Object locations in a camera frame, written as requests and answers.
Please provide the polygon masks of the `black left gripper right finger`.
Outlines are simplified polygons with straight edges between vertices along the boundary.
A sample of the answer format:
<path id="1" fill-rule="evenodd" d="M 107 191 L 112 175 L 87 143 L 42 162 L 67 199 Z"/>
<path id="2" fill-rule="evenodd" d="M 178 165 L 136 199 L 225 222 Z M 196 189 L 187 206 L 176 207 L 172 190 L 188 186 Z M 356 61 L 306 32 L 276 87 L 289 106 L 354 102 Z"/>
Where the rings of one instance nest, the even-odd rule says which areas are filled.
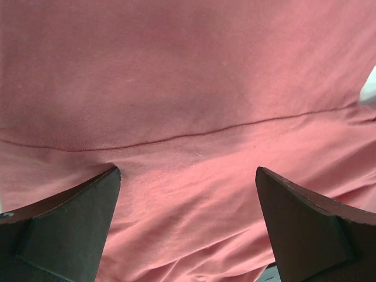
<path id="1" fill-rule="evenodd" d="M 258 167 L 256 187 L 281 281 L 375 281 L 375 214 Z"/>

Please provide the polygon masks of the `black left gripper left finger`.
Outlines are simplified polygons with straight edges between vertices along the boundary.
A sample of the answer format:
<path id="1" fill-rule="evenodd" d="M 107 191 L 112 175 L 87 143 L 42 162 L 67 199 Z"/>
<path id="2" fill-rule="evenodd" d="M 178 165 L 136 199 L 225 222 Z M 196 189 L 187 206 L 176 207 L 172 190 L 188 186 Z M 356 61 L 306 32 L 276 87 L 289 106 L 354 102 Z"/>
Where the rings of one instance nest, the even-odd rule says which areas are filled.
<path id="1" fill-rule="evenodd" d="M 120 191 L 113 167 L 1 214 L 1 281 L 94 281 Z"/>

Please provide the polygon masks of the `pink t-shirt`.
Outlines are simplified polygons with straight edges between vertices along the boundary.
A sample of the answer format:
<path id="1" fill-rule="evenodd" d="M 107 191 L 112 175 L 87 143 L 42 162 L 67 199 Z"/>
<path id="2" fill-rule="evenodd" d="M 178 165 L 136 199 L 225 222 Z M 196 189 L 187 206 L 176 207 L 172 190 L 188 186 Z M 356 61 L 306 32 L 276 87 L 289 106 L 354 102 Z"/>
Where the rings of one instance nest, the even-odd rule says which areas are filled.
<path id="1" fill-rule="evenodd" d="M 2 1 L 1 207 L 117 166 L 97 281 L 254 281 L 260 166 L 375 211 L 374 1 Z"/>

